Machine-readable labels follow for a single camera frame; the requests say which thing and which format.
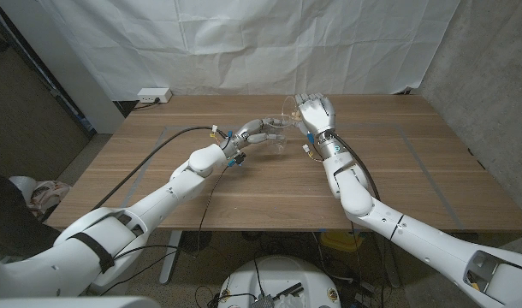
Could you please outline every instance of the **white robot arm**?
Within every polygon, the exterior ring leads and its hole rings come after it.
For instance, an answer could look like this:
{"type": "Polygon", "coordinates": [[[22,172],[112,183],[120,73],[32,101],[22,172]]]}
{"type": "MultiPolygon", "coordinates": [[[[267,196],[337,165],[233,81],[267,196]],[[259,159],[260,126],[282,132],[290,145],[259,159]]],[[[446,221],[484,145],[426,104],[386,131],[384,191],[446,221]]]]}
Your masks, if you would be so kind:
{"type": "Polygon", "coordinates": [[[482,307],[522,306],[522,254],[456,239],[373,198],[364,171],[335,134],[331,102],[320,94],[296,101],[309,139],[317,139],[331,192],[348,219],[439,271],[482,307]]]}
{"type": "Polygon", "coordinates": [[[266,139],[281,136],[266,133],[265,124],[276,119],[248,122],[221,145],[210,145],[191,154],[168,183],[124,209],[99,208],[66,228],[54,246],[25,261],[0,263],[0,298],[77,296],[91,283],[106,286],[114,281],[140,254],[151,232],[174,208],[196,198],[205,178],[228,159],[241,163],[240,150],[266,139]]]}

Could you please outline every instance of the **wooden table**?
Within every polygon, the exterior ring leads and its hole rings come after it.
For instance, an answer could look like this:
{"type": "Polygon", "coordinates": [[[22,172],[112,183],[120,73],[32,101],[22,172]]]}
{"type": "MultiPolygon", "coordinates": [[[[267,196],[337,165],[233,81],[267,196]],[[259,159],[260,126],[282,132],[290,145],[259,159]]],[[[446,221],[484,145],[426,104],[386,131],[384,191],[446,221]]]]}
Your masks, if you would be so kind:
{"type": "MultiPolygon", "coordinates": [[[[285,96],[173,97],[168,104],[133,112],[52,214],[65,228],[86,214],[164,139],[184,127],[217,124],[224,131],[279,114],[285,96]]],[[[362,157],[382,201],[445,231],[521,232],[522,211],[420,96],[329,97],[337,132],[362,157]]],[[[214,142],[209,131],[186,133],[165,146],[106,206],[129,206],[168,181],[191,152],[214,142]]],[[[349,230],[332,197],[323,166],[309,159],[298,130],[281,155],[250,145],[242,167],[219,182],[203,230],[349,230]]],[[[160,228],[195,230],[208,193],[180,205],[160,228]]]]}

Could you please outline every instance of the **power strip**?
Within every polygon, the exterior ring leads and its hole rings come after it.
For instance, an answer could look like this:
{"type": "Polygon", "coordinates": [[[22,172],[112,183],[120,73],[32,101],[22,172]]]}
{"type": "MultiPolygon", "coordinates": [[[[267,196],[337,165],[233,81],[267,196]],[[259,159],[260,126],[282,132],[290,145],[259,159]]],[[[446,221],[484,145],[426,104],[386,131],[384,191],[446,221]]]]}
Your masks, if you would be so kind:
{"type": "Polygon", "coordinates": [[[169,88],[143,88],[138,93],[141,103],[154,103],[155,99],[160,99],[159,103],[167,103],[172,97],[169,88]]]}

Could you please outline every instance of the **glass cup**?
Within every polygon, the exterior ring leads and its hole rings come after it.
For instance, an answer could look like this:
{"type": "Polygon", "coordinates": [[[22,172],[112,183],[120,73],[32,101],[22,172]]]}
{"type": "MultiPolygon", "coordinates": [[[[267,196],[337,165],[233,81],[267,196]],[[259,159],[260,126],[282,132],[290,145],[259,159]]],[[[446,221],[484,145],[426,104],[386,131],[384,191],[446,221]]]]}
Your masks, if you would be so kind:
{"type": "Polygon", "coordinates": [[[289,132],[289,128],[293,126],[293,120],[289,115],[267,115],[265,117],[265,119],[270,118],[281,120],[283,124],[268,124],[267,134],[274,134],[277,138],[267,140],[267,145],[274,154],[282,154],[288,142],[286,135],[289,132]]]}

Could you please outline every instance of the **black strap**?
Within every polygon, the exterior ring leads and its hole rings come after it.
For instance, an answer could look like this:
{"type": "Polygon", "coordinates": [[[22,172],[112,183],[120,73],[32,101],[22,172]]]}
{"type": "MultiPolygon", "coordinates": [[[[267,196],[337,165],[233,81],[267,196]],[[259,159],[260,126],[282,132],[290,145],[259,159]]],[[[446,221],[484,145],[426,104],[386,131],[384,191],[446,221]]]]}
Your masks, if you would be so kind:
{"type": "Polygon", "coordinates": [[[77,233],[70,237],[70,239],[77,239],[86,244],[92,249],[99,257],[99,266],[101,266],[101,272],[105,273],[109,268],[115,266],[115,260],[109,252],[105,250],[95,239],[85,233],[77,233]]]}

